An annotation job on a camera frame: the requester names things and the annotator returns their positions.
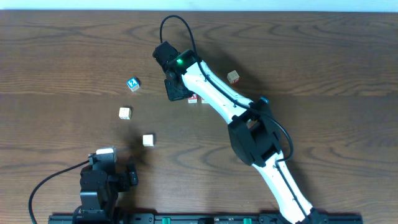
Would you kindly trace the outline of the red A letter block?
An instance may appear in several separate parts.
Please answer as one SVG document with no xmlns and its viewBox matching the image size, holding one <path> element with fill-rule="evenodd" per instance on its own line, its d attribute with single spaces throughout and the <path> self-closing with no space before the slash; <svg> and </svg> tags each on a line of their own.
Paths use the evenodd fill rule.
<svg viewBox="0 0 398 224">
<path fill-rule="evenodd" d="M 198 95 L 194 93 L 191 97 L 188 98 L 188 103 L 197 103 L 198 102 Z"/>
</svg>

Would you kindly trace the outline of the red I letter block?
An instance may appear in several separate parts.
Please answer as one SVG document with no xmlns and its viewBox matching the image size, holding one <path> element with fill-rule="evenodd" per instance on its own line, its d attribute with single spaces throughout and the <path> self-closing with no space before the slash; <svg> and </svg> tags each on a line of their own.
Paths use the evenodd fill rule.
<svg viewBox="0 0 398 224">
<path fill-rule="evenodd" d="M 208 104 L 209 102 L 207 102 L 204 98 L 201 98 L 201 103 Z"/>
</svg>

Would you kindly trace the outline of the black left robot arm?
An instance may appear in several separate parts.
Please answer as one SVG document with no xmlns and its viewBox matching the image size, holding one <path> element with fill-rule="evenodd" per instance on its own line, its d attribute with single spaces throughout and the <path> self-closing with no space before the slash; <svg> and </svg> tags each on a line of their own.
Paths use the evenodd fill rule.
<svg viewBox="0 0 398 224">
<path fill-rule="evenodd" d="M 138 184 L 133 157 L 126 168 L 116 170 L 115 153 L 94 153 L 80 172 L 81 205 L 73 212 L 72 223 L 119 223 L 123 213 L 116 207 L 120 192 Z"/>
</svg>

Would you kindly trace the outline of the blue H letter block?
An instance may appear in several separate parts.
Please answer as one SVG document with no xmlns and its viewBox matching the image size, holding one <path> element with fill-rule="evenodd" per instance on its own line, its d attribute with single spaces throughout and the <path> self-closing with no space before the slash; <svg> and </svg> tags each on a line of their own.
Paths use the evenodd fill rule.
<svg viewBox="0 0 398 224">
<path fill-rule="evenodd" d="M 142 136 L 142 143 L 145 147 L 153 147 L 154 146 L 154 135 L 153 134 L 145 134 Z"/>
</svg>

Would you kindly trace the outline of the blue 2 number block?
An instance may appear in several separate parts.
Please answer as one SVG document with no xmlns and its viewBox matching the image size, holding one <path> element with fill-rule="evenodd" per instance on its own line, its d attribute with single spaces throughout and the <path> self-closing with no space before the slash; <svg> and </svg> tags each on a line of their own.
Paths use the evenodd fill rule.
<svg viewBox="0 0 398 224">
<path fill-rule="evenodd" d="M 130 78 L 130 79 L 126 82 L 126 84 L 127 84 L 128 88 L 129 88 L 132 92 L 134 92 L 134 91 L 140 89 L 140 87 L 141 87 L 141 83 L 140 83 L 139 79 L 137 79 L 136 77 Z"/>
</svg>

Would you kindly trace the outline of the cow picture wooden block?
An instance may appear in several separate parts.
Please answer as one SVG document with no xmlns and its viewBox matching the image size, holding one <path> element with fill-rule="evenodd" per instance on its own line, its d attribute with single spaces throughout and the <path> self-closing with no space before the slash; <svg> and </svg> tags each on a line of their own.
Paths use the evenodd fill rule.
<svg viewBox="0 0 398 224">
<path fill-rule="evenodd" d="M 119 109 L 119 118 L 120 119 L 131 119 L 131 109 L 127 107 L 121 107 Z"/>
</svg>

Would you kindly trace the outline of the red E letter block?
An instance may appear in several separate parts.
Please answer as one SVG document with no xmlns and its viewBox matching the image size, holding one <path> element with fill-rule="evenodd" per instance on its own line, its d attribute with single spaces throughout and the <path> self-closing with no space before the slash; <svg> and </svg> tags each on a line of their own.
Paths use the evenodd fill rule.
<svg viewBox="0 0 398 224">
<path fill-rule="evenodd" d="M 239 76 L 237 71 L 233 70 L 232 72 L 229 72 L 227 74 L 227 79 L 230 82 L 230 84 L 234 84 L 234 83 L 237 83 L 239 81 L 240 76 Z"/>
</svg>

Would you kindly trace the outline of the blue D letter block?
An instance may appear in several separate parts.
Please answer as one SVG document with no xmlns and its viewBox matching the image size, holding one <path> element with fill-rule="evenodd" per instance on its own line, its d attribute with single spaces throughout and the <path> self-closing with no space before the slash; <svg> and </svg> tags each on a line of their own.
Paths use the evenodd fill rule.
<svg viewBox="0 0 398 224">
<path fill-rule="evenodd" d="M 265 102 L 267 104 L 269 103 L 269 100 L 266 97 L 264 97 L 264 96 L 261 96 L 260 100 L 262 100 L 263 102 Z"/>
</svg>

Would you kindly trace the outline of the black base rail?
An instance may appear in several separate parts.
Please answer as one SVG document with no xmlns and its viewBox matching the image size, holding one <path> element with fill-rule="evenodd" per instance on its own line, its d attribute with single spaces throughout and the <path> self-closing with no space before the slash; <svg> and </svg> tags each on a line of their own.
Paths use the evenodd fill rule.
<svg viewBox="0 0 398 224">
<path fill-rule="evenodd" d="M 288 221 L 276 213 L 260 215 L 153 215 L 135 213 L 115 218 L 119 224 L 284 224 Z M 318 224 L 363 224 L 360 215 L 316 214 L 309 223 Z"/>
</svg>

